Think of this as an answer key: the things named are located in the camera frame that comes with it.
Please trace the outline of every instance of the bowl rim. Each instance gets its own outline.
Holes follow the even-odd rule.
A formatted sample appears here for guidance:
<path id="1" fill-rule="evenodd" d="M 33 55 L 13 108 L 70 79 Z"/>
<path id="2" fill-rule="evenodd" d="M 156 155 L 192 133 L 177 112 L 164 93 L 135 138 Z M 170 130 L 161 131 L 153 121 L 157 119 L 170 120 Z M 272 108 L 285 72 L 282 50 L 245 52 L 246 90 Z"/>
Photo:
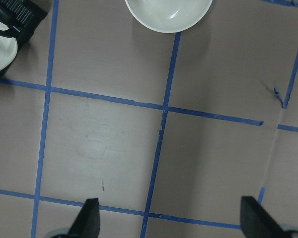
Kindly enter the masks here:
<path id="1" fill-rule="evenodd" d="M 188 29 L 188 28 L 194 26 L 195 24 L 197 24 L 197 23 L 202 19 L 202 17 L 205 16 L 205 14 L 208 12 L 208 10 L 210 9 L 210 6 L 211 6 L 213 0 L 208 0 L 208 1 L 209 1 L 209 4 L 208 4 L 208 6 L 206 7 L 205 11 L 201 14 L 200 17 L 197 18 L 196 21 L 194 21 L 193 23 L 191 23 L 190 25 L 188 25 L 188 26 L 186 26 L 186 27 L 178 28 L 178 29 L 176 29 L 176 30 L 161 30 L 161 29 L 157 29 L 157 28 L 154 28 L 154 27 L 152 27 L 152 26 L 149 26 L 149 25 L 145 24 L 145 23 L 144 23 L 143 21 L 141 21 L 141 20 L 137 17 L 137 15 L 134 13 L 134 11 L 132 10 L 132 8 L 130 7 L 130 5 L 129 5 L 129 3 L 128 3 L 128 0 L 125 0 L 125 3 L 126 3 L 128 9 L 129 9 L 129 11 L 131 12 L 131 14 L 134 16 L 134 18 L 135 18 L 138 22 L 140 22 L 143 26 L 149 28 L 150 30 L 157 31 L 157 32 L 161 32 L 161 33 L 176 33 L 176 32 L 180 32 L 180 31 L 184 31 L 184 30 L 186 30 L 186 29 Z"/>

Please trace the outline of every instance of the white plate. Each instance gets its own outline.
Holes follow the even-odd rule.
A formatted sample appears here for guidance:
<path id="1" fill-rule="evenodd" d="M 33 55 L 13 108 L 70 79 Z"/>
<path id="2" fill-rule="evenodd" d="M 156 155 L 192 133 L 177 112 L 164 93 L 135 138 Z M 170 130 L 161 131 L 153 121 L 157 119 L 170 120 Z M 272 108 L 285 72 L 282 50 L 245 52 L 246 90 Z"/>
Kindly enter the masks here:
<path id="1" fill-rule="evenodd" d="M 0 22 L 0 30 L 7 30 L 8 27 Z M 0 36 L 0 70 L 7 67 L 15 58 L 18 44 L 15 38 Z"/>
<path id="2" fill-rule="evenodd" d="M 212 0 L 125 0 L 129 11 L 145 27 L 174 33 L 196 24 Z"/>

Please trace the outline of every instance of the white bowl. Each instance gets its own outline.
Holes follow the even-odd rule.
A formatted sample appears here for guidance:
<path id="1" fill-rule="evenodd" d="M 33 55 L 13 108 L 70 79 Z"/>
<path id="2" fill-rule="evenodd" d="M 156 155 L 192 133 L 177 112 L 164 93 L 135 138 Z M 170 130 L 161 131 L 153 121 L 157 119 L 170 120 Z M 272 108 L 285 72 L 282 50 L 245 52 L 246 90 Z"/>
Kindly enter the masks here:
<path id="1" fill-rule="evenodd" d="M 174 33 L 196 24 L 212 0 L 125 0 L 129 11 L 145 27 Z"/>
<path id="2" fill-rule="evenodd" d="M 7 30 L 8 27 L 0 22 L 0 30 Z M 0 36 L 0 71 L 7 67 L 15 58 L 18 44 L 15 38 Z"/>

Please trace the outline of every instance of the blue tape line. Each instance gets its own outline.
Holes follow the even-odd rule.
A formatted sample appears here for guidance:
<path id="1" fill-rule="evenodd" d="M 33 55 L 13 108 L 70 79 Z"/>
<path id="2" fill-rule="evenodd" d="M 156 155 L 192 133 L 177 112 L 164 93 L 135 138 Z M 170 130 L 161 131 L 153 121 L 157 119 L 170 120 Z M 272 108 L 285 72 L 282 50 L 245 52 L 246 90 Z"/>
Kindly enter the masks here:
<path id="1" fill-rule="evenodd" d="M 124 209 L 124 208 L 117 208 L 117 207 L 99 206 L 99 209 L 103 211 L 119 212 L 119 213 L 132 214 L 132 215 L 138 215 L 138 216 L 145 215 L 145 212 Z"/>
<path id="2" fill-rule="evenodd" d="M 183 108 L 169 107 L 168 110 L 169 110 L 169 112 L 174 112 L 174 113 L 182 113 L 182 114 L 205 117 L 205 118 L 212 118 L 212 119 L 217 119 L 217 120 L 227 120 L 227 121 L 244 123 L 244 124 L 249 124 L 249 125 L 261 126 L 264 124 L 264 122 L 261 120 L 237 118 L 237 117 L 231 117 L 231 116 L 225 116 L 225 115 L 213 114 L 213 113 L 205 113 L 205 112 L 194 111 L 194 110 L 183 109 Z"/>
<path id="3" fill-rule="evenodd" d="M 56 198 L 51 198 L 51 197 L 40 197 L 40 201 L 70 205 L 70 206 L 75 206 L 75 207 L 82 207 L 84 205 L 83 202 L 74 202 L 74 201 L 56 199 Z"/>
<path id="4" fill-rule="evenodd" d="M 262 204 L 266 189 L 264 187 L 260 188 L 259 195 L 258 195 L 258 203 Z"/>
<path id="5" fill-rule="evenodd" d="M 50 197 L 41 197 L 40 200 L 44 202 L 52 202 L 52 203 L 58 203 L 58 204 L 76 206 L 76 207 L 82 207 L 84 205 L 83 202 L 74 202 L 74 201 L 68 201 L 68 200 L 62 200 L 62 199 L 56 199 L 56 198 L 50 198 Z M 118 213 L 125 213 L 125 214 L 139 215 L 139 216 L 144 215 L 144 212 L 141 212 L 141 211 L 117 208 L 117 207 L 99 206 L 99 209 L 103 211 L 118 212 Z"/>
<path id="6" fill-rule="evenodd" d="M 279 129 L 279 130 L 288 130 L 288 131 L 298 132 L 298 127 L 290 126 L 290 125 L 282 125 L 282 124 L 278 124 L 277 129 Z"/>
<path id="7" fill-rule="evenodd" d="M 2 84 L 8 84 L 8 85 L 14 85 L 14 86 L 20 86 L 20 87 L 24 87 L 24 88 L 33 88 L 33 89 L 38 89 L 38 90 L 43 90 L 43 91 L 46 90 L 46 86 L 45 85 L 20 82 L 20 81 L 6 79 L 6 78 L 1 78 L 0 79 L 0 83 L 2 83 Z"/>
<path id="8" fill-rule="evenodd" d="M 105 100 L 108 102 L 121 103 L 121 104 L 133 105 L 133 106 L 138 106 L 138 107 L 162 110 L 162 105 L 158 105 L 158 104 L 154 104 L 154 103 L 141 103 L 141 102 L 136 102 L 136 101 L 129 100 L 129 99 L 116 98 L 116 97 L 104 96 L 104 95 L 100 95 L 100 94 L 86 93 L 86 92 L 75 91 L 75 90 L 64 89 L 64 88 L 56 88 L 56 87 L 52 87 L 51 91 L 55 92 L 55 93 L 68 94 L 68 95 L 73 95 L 73 96 L 78 96 L 78 97 L 100 99 L 100 100 Z"/>
<path id="9" fill-rule="evenodd" d="M 12 192 L 12 191 L 1 190 L 1 189 L 0 189 L 0 194 L 13 196 L 13 197 L 22 197 L 22 198 L 34 199 L 34 195 L 31 195 L 31 194 L 26 194 L 26 193 L 21 193 L 21 192 Z"/>
<path id="10" fill-rule="evenodd" d="M 145 214 L 144 214 L 143 225 L 142 225 L 142 229 L 141 229 L 141 233 L 140 233 L 140 238 L 145 238 L 145 236 L 146 236 L 149 211 L 150 211 L 150 207 L 151 207 L 154 184 L 155 184 L 155 179 L 156 179 L 157 170 L 158 170 L 158 164 L 159 164 L 159 159 L 160 159 L 165 125 L 166 125 L 166 121 L 167 121 L 167 117 L 168 117 L 168 105 L 169 105 L 169 100 L 170 100 L 171 87 L 172 87 L 174 70 L 175 70 L 175 65 L 176 65 L 176 60 L 177 60 L 177 55 L 178 55 L 180 38 L 181 38 L 181 32 L 176 33 L 175 37 L 174 37 L 168 80 L 167 80 L 165 95 L 164 95 L 164 100 L 163 100 L 161 130 L 159 131 L 158 143 L 157 143 L 157 147 L 156 147 L 155 155 L 154 155 L 153 168 L 152 168 L 152 172 L 151 172 L 151 179 L 150 179 L 150 185 L 149 185 L 149 190 L 148 190 L 148 195 L 147 195 L 147 202 L 146 202 L 146 208 L 145 208 Z"/>
<path id="11" fill-rule="evenodd" d="M 283 108 L 287 108 L 287 106 L 288 106 L 288 102 L 290 100 L 290 96 L 291 96 L 291 93 L 292 93 L 293 88 L 294 88 L 294 82 L 295 82 L 295 77 L 296 77 L 297 71 L 298 71 L 298 51 L 297 51 L 297 55 L 296 55 L 292 75 L 290 77 L 290 81 L 289 81 L 289 84 L 288 84 L 288 89 L 287 89 L 285 101 L 284 101 L 284 104 L 283 104 Z"/>
<path id="12" fill-rule="evenodd" d="M 167 85 L 166 85 L 165 94 L 164 94 L 164 101 L 163 101 L 163 110 L 164 111 L 166 111 L 168 109 L 168 105 L 169 105 L 175 64 L 177 61 L 177 55 L 178 55 L 178 50 L 179 50 L 179 45 L 180 45 L 180 38 L 181 38 L 181 32 L 176 33 L 175 38 L 174 38 L 174 43 L 173 43 L 173 50 L 172 50 L 168 80 L 167 80 Z"/>
<path id="13" fill-rule="evenodd" d="M 282 6 L 295 6 L 291 1 L 287 1 L 287 0 L 261 0 L 261 1 L 278 4 Z"/>
<path id="14" fill-rule="evenodd" d="M 40 150 L 39 150 L 39 161 L 38 161 L 38 168 L 37 168 L 37 175 L 36 175 L 35 194 L 34 194 L 31 238 L 35 238 L 36 236 L 37 218 L 38 218 L 40 193 L 41 193 L 43 159 L 44 159 L 44 150 L 45 150 L 45 139 L 46 139 L 46 130 L 47 130 L 47 124 L 48 124 L 49 108 L 50 108 L 50 96 L 51 96 L 51 86 L 52 86 L 52 73 L 53 73 L 58 9 L 59 9 L 59 0 L 54 0 L 50 46 L 49 46 L 48 69 L 47 69 L 47 78 L 46 78 L 45 102 L 44 102 L 41 141 L 40 141 Z"/>
<path id="15" fill-rule="evenodd" d="M 241 230 L 239 225 L 234 225 L 234 224 L 194 220 L 194 219 L 173 217 L 173 216 L 167 216 L 167 215 L 156 214 L 156 213 L 149 213 L 149 216 L 153 217 L 153 218 L 164 219 L 164 220 L 169 220 L 169 221 L 174 221 L 174 222 L 183 222 L 183 223 L 197 224 L 197 225 L 203 225 L 203 226 L 221 227 L 221 228 Z"/>

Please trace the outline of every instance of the gray surface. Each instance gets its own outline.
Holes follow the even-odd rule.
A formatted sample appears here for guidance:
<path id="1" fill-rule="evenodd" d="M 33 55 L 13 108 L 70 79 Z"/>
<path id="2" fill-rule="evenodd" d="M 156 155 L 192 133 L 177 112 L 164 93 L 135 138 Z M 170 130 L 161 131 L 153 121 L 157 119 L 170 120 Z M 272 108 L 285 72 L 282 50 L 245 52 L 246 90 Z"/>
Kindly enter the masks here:
<path id="1" fill-rule="evenodd" d="M 52 19 L 6 78 L 45 85 Z M 52 85 L 162 104 L 174 34 L 150 31 L 123 0 L 60 0 Z M 169 113 L 151 212 L 238 225 L 242 195 L 298 226 L 298 8 L 214 0 L 182 32 L 170 105 L 264 121 L 262 126 Z M 0 84 L 0 189 L 34 194 L 45 92 Z M 41 196 L 145 210 L 162 111 L 52 93 Z M 0 238 L 30 237 L 33 200 L 0 195 Z M 79 207 L 40 202 L 37 238 L 70 226 Z M 138 238 L 142 217 L 101 211 L 102 238 Z M 149 218 L 147 238 L 242 237 L 241 231 Z"/>
<path id="2" fill-rule="evenodd" d="M 0 237 L 30 237 L 33 200 L 0 195 Z"/>
<path id="3" fill-rule="evenodd" d="M 169 113 L 151 211 L 239 224 L 257 197 L 274 129 Z"/>
<path id="4" fill-rule="evenodd" d="M 53 86 L 163 103 L 173 34 L 144 28 L 122 0 L 61 1 L 58 19 Z"/>
<path id="5" fill-rule="evenodd" d="M 40 202 L 37 238 L 45 238 L 50 231 L 66 230 L 79 212 L 79 207 Z M 99 238 L 138 238 L 142 217 L 130 214 L 101 211 L 101 229 Z"/>
<path id="6" fill-rule="evenodd" d="M 281 224 L 298 227 L 298 134 L 279 131 L 263 205 Z"/>
<path id="7" fill-rule="evenodd" d="M 41 194 L 143 210 L 161 111 L 54 93 L 50 104 Z"/>
<path id="8" fill-rule="evenodd" d="M 181 35 L 170 105 L 276 123 L 297 49 L 297 8 L 216 0 Z"/>
<path id="9" fill-rule="evenodd" d="M 218 227 L 199 226 L 195 224 L 149 218 L 146 238 L 182 238 L 182 237 L 225 237 L 243 238 L 239 230 Z"/>
<path id="10" fill-rule="evenodd" d="M 0 85 L 0 189 L 33 194 L 44 92 Z"/>

